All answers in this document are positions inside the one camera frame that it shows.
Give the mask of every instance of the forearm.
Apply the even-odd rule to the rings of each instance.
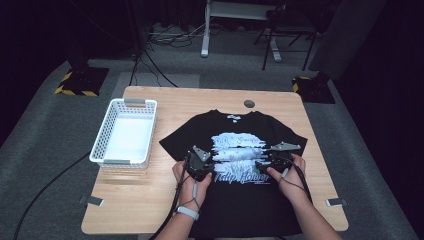
[[[306,239],[341,239],[308,199],[293,203],[293,208]]]
[[[193,222],[194,219],[192,217],[182,213],[175,214],[156,239],[186,240]]]

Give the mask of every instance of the person's right hand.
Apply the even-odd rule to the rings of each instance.
[[[303,159],[302,157],[300,157],[296,154],[292,154],[292,158],[293,158],[294,164],[299,166],[299,168],[302,170],[302,172],[305,173],[305,167],[306,167],[305,159]],[[308,198],[305,191],[303,191],[302,189],[290,184],[290,183],[293,183],[293,184],[296,184],[297,186],[303,188],[302,181],[300,180],[300,177],[297,174],[296,169],[294,169],[293,166],[290,168],[289,172],[284,177],[284,179],[286,181],[284,181],[284,179],[281,179],[281,173],[278,172],[277,170],[275,170],[274,168],[268,167],[267,172],[277,182],[280,183],[279,187],[280,187],[281,191],[290,200],[290,202],[299,201],[303,198],[305,198],[305,199]]]

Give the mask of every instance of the white wristband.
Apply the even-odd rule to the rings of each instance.
[[[183,206],[179,206],[177,208],[176,212],[177,213],[184,213],[185,215],[192,217],[194,220],[199,219],[199,213],[198,212],[195,212],[195,211],[188,209],[186,207],[183,207]]]

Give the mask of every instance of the gray carpet floor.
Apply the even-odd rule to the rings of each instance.
[[[304,53],[282,53],[282,63],[270,56],[262,71],[265,40],[255,46],[255,38],[254,32],[221,31],[211,38],[208,58],[200,57],[200,37],[181,48],[152,45],[148,53],[160,70],[180,86],[292,91],[292,77],[315,74],[301,71]],[[278,43],[284,47],[285,41]],[[142,60],[132,85],[169,86],[162,76],[156,79],[155,74],[160,74],[145,54]],[[91,150],[107,105],[112,98],[122,96],[134,63],[123,53],[92,59],[89,64],[110,69],[100,96],[53,94],[70,68],[63,63],[46,78],[0,149],[0,239],[12,239],[19,219],[36,194]],[[349,203],[344,207],[349,229],[340,234],[345,239],[417,239],[342,99],[331,82],[329,85],[336,104],[304,106],[336,190]],[[81,231],[85,206],[78,200],[81,195],[91,194],[98,169],[86,158],[57,179],[26,215],[18,239],[146,239],[145,235],[91,236]]]

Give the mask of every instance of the black cable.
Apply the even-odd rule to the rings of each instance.
[[[18,239],[18,235],[19,235],[19,230],[21,229],[22,223],[25,219],[25,216],[28,214],[29,210],[31,209],[32,205],[34,205],[34,203],[37,201],[37,199],[41,196],[41,194],[43,194],[43,192],[50,187],[50,185],[52,185],[60,176],[62,176],[64,173],[66,173],[69,169],[71,169],[73,166],[77,165],[79,162],[81,162],[84,158],[86,158],[88,155],[90,155],[90,152],[87,152],[86,154],[84,154],[84,156],[82,156],[80,159],[78,159],[77,161],[75,161],[74,163],[72,163],[69,167],[67,167],[65,170],[63,170],[62,172],[60,172],[58,175],[56,175],[56,177],[54,177],[49,183],[47,183],[43,189],[41,189],[38,194],[34,197],[34,199],[32,199],[31,203],[27,206],[27,208],[25,209],[24,213],[22,214],[21,219],[19,220],[18,226],[16,226],[15,229],[15,235],[13,237],[14,240]]]
[[[306,193],[305,189],[303,189],[301,186],[299,186],[297,184],[294,184],[292,182],[287,181],[283,176],[281,176],[280,180],[278,181],[278,187],[280,188],[280,192],[283,192],[283,190],[281,189],[281,185],[280,185],[281,180],[283,180],[284,182],[286,182],[286,183],[288,183],[288,184],[290,184],[292,186],[295,186],[295,187],[301,189],[302,191],[304,191]]]
[[[132,44],[129,44],[129,43],[127,43],[127,42],[125,42],[125,41],[123,41],[123,40],[121,40],[121,39],[119,39],[119,38],[117,38],[117,37],[115,37],[115,36],[113,36],[112,34],[110,34],[110,33],[108,33],[107,31],[105,31],[102,27],[100,27],[96,22],[94,22],[80,7],[78,7],[78,5],[74,2],[74,1],[72,1],[72,0],[68,0],[68,2],[72,5],[72,6],[74,6],[85,18],[87,18],[87,20],[89,21],[89,22],[91,22],[91,24],[93,24],[97,29],[99,29],[101,32],[103,32],[104,34],[106,34],[106,36],[108,36],[108,37],[110,37],[110,38],[112,38],[112,39],[114,39],[114,40],[116,40],[116,41],[118,41],[118,42],[120,42],[120,43],[122,43],[122,44],[124,44],[124,45],[127,45],[127,46],[130,46],[130,47],[132,47],[133,45]]]
[[[156,40],[156,39],[157,39],[157,38],[158,38],[161,34],[163,34],[163,33],[167,32],[169,29],[172,29],[172,28],[174,28],[174,26],[173,26],[173,25],[171,25],[171,26],[167,27],[165,30],[162,30],[161,32],[157,33],[157,34],[156,34],[157,36],[152,37],[152,39]]]
[[[134,79],[135,73],[137,71],[137,65],[138,65],[140,59],[141,59],[140,56],[135,56],[134,67],[133,67],[133,70],[132,70],[132,73],[131,73],[131,79],[130,79],[130,83],[128,84],[128,86],[132,85],[132,80]]]
[[[140,59],[140,62],[149,68],[150,72],[153,73],[153,75],[156,76],[156,82],[158,83],[159,87],[162,87],[162,85],[159,82],[159,76],[155,72],[153,72],[153,70],[150,68],[150,66],[147,65],[145,62],[143,62],[142,59]]]
[[[185,158],[185,162],[184,162],[184,167],[183,167],[183,172],[181,173],[181,178],[180,181],[178,182],[177,188],[175,189],[175,196],[174,196],[174,200],[172,201],[172,205],[171,205],[171,209],[169,210],[168,216],[166,216],[165,220],[163,221],[162,225],[159,227],[159,229],[153,234],[153,236],[151,236],[149,238],[149,240],[154,240],[159,234],[160,232],[162,232],[162,230],[165,228],[166,224],[168,224],[169,220],[172,217],[172,214],[175,211],[175,207],[177,206],[177,202],[178,202],[178,198],[180,197],[180,191],[181,188],[183,186],[184,181],[187,179],[184,179],[184,174],[186,172],[187,169],[187,160],[188,158]]]
[[[136,74],[134,75],[134,78],[135,78],[135,85],[138,86],[138,78]]]
[[[202,24],[200,27],[194,29],[193,31],[189,33],[181,33],[181,34],[176,34],[173,37],[159,38],[160,35],[164,34],[166,31],[168,31],[171,28],[173,28],[173,26],[168,27],[167,29],[159,32],[157,36],[151,38],[149,43],[156,44],[159,46],[171,46],[173,48],[183,48],[183,47],[190,46],[193,44],[192,39],[198,36],[197,34],[199,34],[201,31],[204,31],[204,24]],[[184,42],[189,42],[189,43],[185,45],[181,45],[181,46],[176,46],[173,44],[173,43],[184,43]]]
[[[217,32],[210,32],[209,34],[210,34],[211,36],[218,36],[221,32],[224,32],[224,31],[227,31],[227,30],[228,30],[227,28],[222,27],[222,26],[220,26],[220,27],[218,27],[218,28],[221,28],[221,29],[220,29],[220,30],[218,30]]]
[[[291,159],[289,159],[289,158],[283,158],[283,159],[289,161],[291,163],[291,165],[294,167],[294,169],[297,172],[297,175],[299,175],[300,181],[302,181],[304,191],[305,191],[306,195],[308,196],[309,201],[311,201],[311,203],[313,203],[311,192],[309,191],[308,183],[306,182],[305,175],[303,174],[302,169],[300,169],[300,167],[297,166]]]
[[[155,62],[153,61],[153,59],[150,57],[149,53],[147,53],[147,51],[144,51],[147,55],[147,57],[150,59],[150,62],[152,62],[153,66],[155,66],[156,70],[158,70],[158,72],[170,83],[172,84],[174,87],[178,87],[177,85],[175,85],[171,80],[169,80],[165,74],[163,74],[163,72],[158,68],[158,66],[156,66]]]

